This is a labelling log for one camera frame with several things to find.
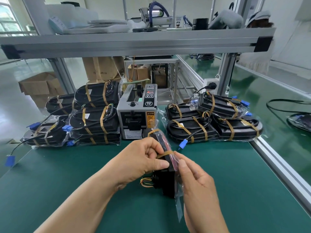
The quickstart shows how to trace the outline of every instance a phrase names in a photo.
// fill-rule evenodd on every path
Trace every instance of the hair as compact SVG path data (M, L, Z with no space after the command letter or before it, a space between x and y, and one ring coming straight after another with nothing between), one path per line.
M270 23L269 19L253 20L247 25L247 28L270 28L274 23Z

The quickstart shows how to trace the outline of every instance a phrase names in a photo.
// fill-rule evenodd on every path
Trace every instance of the finger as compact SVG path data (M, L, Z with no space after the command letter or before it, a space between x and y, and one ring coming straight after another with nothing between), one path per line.
M156 158L157 157L157 153L153 148L149 148L148 152L147 152L147 157L148 158Z
M183 160L183 159L179 160L178 168L179 168L181 180L183 181L185 188L186 189L190 188L192 183L194 183L196 180L192 174L192 171L187 166L185 160Z
M161 144L156 141L153 137L146 137L141 140L145 147L145 151L147 151L149 148L153 148L158 154L163 154L164 150L161 146Z
M163 159L150 159L147 160L147 172L162 170L169 167L169 162Z
M174 154L179 158L179 159L183 159L187 166L189 167L189 169L192 171L195 179L199 179L200 177L204 176L204 175L208 175L201 167L200 165L196 164L194 161L192 161L191 159L187 158L186 156L184 156L181 153L178 153L176 151L174 151Z

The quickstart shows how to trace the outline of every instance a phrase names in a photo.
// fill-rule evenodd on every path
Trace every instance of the window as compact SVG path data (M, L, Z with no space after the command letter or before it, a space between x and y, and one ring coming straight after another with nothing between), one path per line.
M8 0L0 0L0 35L6 36L24 36L24 34L3 34L3 32L21 32L21 26L18 23Z

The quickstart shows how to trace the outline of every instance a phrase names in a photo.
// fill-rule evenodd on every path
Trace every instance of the hand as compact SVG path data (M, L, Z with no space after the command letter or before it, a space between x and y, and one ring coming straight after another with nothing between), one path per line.
M184 185L184 215L191 233L229 233L220 210L213 178L186 156L179 158Z
M164 150L152 137L131 142L116 157L111 159L99 172L114 179L119 189L154 170L169 167L166 160L156 159Z

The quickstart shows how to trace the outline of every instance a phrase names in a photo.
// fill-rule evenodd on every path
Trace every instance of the caution label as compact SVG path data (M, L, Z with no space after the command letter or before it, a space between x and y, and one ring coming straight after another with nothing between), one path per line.
M154 112L146 112L147 115L147 128L155 127L155 113Z

